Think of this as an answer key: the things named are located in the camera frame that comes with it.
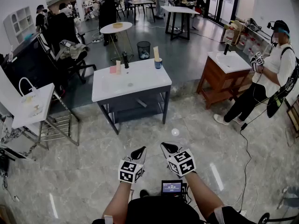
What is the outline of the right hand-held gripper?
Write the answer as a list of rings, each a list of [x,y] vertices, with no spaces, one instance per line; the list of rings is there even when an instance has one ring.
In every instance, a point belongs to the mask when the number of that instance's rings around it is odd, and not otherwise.
[[[161,150],[168,162],[169,168],[179,177],[195,171],[196,164],[190,149],[186,149],[176,142],[163,142],[160,144]],[[170,152],[179,152],[171,157]]]

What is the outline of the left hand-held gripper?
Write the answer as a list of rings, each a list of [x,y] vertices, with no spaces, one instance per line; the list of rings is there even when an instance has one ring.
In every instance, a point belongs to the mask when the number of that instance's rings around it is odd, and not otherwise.
[[[145,146],[129,150],[127,156],[120,160],[118,180],[130,184],[136,183],[144,173],[146,153]]]

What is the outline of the person's right forearm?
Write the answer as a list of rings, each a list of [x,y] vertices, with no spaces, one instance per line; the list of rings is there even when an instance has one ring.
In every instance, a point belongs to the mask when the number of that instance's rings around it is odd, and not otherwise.
[[[202,216],[207,221],[216,208],[224,207],[222,200],[202,181],[195,172],[185,175],[195,202]]]

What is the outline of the person's left forearm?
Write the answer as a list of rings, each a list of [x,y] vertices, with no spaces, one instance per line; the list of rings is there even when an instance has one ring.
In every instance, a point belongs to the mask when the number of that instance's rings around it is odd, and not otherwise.
[[[128,212],[128,200],[131,183],[120,182],[116,193],[103,212],[102,217],[112,216],[114,224],[125,224]]]

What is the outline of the small black screen device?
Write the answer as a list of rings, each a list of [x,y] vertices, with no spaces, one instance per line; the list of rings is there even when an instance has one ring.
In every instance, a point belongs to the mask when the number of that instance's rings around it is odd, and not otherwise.
[[[162,181],[162,196],[177,196],[182,194],[182,180],[166,180]]]

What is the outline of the person's black shirt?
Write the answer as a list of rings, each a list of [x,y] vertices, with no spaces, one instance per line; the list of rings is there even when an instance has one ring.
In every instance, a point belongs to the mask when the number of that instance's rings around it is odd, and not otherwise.
[[[113,217],[96,219],[92,224],[114,224]],[[208,220],[177,197],[149,196],[128,203],[125,224],[256,224],[230,206],[214,210]]]

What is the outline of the white washbasin grey stand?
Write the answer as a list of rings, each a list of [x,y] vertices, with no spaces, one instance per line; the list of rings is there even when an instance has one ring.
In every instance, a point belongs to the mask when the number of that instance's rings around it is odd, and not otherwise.
[[[172,81],[164,67],[156,69],[154,60],[129,63],[121,74],[109,68],[94,72],[92,101],[97,103],[115,133],[122,122],[162,114],[166,122]]]

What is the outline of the wooden vanity white basin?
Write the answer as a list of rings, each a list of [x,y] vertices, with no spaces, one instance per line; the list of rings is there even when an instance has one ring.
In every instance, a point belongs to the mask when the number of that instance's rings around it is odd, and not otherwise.
[[[250,65],[235,51],[208,52],[197,93],[206,109],[226,99],[236,100],[252,83]]]

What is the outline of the black mesh wastebasket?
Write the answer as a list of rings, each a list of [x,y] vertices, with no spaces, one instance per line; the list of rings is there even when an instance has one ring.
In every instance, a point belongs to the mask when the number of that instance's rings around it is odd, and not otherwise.
[[[149,59],[150,57],[150,42],[141,41],[137,43],[138,55],[141,60]]]

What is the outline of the black office chair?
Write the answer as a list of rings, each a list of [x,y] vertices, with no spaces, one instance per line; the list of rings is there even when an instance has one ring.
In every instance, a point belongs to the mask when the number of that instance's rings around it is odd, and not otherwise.
[[[97,70],[95,64],[86,64],[85,57],[87,56],[86,51],[82,52],[77,59],[72,59],[70,57],[66,59],[56,59],[58,52],[60,51],[59,43],[62,40],[68,40],[74,43],[80,43],[78,37],[75,33],[67,34],[66,32],[62,33],[53,33],[49,35],[49,39],[45,40],[42,33],[38,33],[41,35],[43,46],[56,67],[56,83],[62,86],[67,83],[68,80],[71,79],[73,75],[78,75],[81,83],[85,84],[86,80],[84,79],[84,73],[80,73],[81,71],[85,71],[87,68],[92,68],[94,71]]]

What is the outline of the white counter steel rack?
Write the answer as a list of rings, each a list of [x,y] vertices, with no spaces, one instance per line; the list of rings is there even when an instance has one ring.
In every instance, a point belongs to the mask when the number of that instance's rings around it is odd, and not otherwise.
[[[67,114],[57,118],[49,115],[50,105],[55,97],[66,110]],[[43,105],[43,111],[36,116],[32,115],[34,106]],[[36,124],[36,140],[34,143],[44,149],[49,149],[48,141],[67,139],[72,144],[79,146],[78,141],[71,137],[71,122],[78,117],[65,105],[55,90],[54,84],[50,83],[37,89],[36,94],[32,91],[16,101],[16,114],[13,115],[12,128],[29,128]]]

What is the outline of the beige jacket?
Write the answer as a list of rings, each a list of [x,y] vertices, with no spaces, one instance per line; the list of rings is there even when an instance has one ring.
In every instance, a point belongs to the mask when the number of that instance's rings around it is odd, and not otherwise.
[[[86,45],[82,43],[74,43],[68,40],[62,40],[59,43],[59,47],[60,51],[58,52],[56,59],[62,60],[68,57],[77,59],[82,52],[88,52],[90,50]]]

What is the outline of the clear plastic water jug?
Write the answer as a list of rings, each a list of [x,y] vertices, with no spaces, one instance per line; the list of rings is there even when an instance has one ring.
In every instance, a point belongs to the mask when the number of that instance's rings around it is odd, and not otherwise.
[[[228,45],[232,44],[234,38],[234,28],[230,27],[229,29],[226,30],[225,35],[224,35],[224,42]]]
[[[260,51],[260,43],[255,43],[249,50],[249,58],[251,59],[257,52]]]
[[[247,37],[248,37],[248,34],[241,34],[240,37],[239,37],[239,40],[238,40],[238,43],[236,45],[236,47],[240,50],[244,50],[245,48],[245,44],[246,44],[246,41],[247,41]]]
[[[254,41],[255,41],[255,38],[251,37],[245,43],[245,46],[244,46],[244,49],[243,49],[243,53],[246,54],[247,56],[249,56],[249,54],[251,52],[252,46],[254,44]]]

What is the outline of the round white table gold legs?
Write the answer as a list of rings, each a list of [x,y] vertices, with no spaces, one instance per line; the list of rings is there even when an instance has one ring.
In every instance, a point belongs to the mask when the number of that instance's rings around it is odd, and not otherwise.
[[[113,28],[113,23],[103,27],[100,32],[109,35],[109,44],[113,45],[115,57],[111,58],[112,62],[121,60],[123,62],[122,52],[127,52],[128,61],[134,56],[134,51],[129,39],[128,30],[132,28],[131,22],[122,22],[123,27],[119,29]]]

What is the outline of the cardboard box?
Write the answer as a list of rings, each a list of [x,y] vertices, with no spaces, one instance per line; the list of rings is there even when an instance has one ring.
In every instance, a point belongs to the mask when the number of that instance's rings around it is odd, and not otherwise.
[[[231,45],[236,45],[236,43],[238,42],[238,39],[241,35],[241,33],[244,30],[244,23],[238,21],[238,20],[231,20],[229,24],[225,24],[224,25],[224,31],[223,31],[223,36],[222,36],[222,41],[224,42],[224,35],[227,29],[229,29],[230,27],[234,28],[234,38],[232,41]]]

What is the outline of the white arched faucet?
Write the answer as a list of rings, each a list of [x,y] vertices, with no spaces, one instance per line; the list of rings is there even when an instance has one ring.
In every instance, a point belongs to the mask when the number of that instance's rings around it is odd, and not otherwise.
[[[33,84],[30,82],[30,80],[29,80],[28,78],[26,78],[26,77],[22,77],[22,78],[19,80],[19,84],[18,84],[19,92],[21,93],[21,96],[22,96],[22,97],[25,97],[24,93],[23,93],[22,90],[21,90],[21,82],[22,82],[23,80],[26,80],[26,81],[29,83],[29,85],[31,86],[31,88],[30,88],[29,90],[36,94],[37,89],[33,86]]]

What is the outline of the white table black legs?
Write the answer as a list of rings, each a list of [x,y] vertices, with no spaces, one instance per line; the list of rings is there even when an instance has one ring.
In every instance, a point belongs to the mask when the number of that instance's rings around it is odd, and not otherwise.
[[[132,5],[133,8],[134,8],[134,24],[136,24],[136,8],[141,6],[143,8],[144,15],[145,15],[145,9],[144,9],[145,5],[149,5],[149,7],[151,9],[151,12],[152,12],[153,20],[154,20],[154,22],[156,22],[155,14],[154,14],[154,7],[153,7],[154,2],[153,1],[151,1],[151,0],[131,0],[128,3],[130,5]]]
[[[168,12],[167,16],[167,22],[166,22],[166,27],[165,27],[165,33],[171,35],[171,41],[176,39],[176,38],[181,38],[184,40],[190,40],[190,15],[200,15],[200,13],[196,12],[195,10],[192,10],[187,7],[170,7],[170,6],[161,6],[162,9]],[[181,13],[181,31],[177,34],[174,34],[174,28],[175,28],[175,21],[176,21],[176,15],[178,13]],[[182,34],[184,33],[183,27],[184,27],[184,17],[186,14],[186,19],[187,19],[187,36],[183,36]],[[171,26],[171,31],[169,32],[169,26],[170,26],[170,20],[171,20],[171,15],[173,15],[172,18],[172,26]]]

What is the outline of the large black screen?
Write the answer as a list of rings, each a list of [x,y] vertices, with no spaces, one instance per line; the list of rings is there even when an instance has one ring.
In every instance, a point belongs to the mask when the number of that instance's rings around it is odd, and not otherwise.
[[[30,85],[26,81],[19,84],[22,77],[26,77],[36,88],[56,83],[57,70],[43,46],[40,34],[24,41],[13,55],[14,60],[10,62],[6,56],[1,67],[17,91],[21,87],[24,94],[29,93]]]

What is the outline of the white metal shelf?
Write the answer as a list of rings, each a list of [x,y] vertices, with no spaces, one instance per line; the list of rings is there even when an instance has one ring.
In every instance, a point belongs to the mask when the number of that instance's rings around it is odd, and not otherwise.
[[[264,57],[269,56],[270,51],[271,51],[271,46],[272,46],[271,37],[261,30],[254,31],[247,25],[244,25],[244,26],[245,26],[244,29],[246,29],[248,31],[248,34],[251,37],[255,38],[256,43],[260,44],[260,46],[261,46],[260,50],[261,50],[262,55]]]

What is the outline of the white shelf cabinet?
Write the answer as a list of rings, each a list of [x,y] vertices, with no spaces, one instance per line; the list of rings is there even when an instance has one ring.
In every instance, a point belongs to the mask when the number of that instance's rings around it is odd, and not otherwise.
[[[17,48],[24,40],[36,32],[29,7],[19,9],[3,21],[10,44]]]

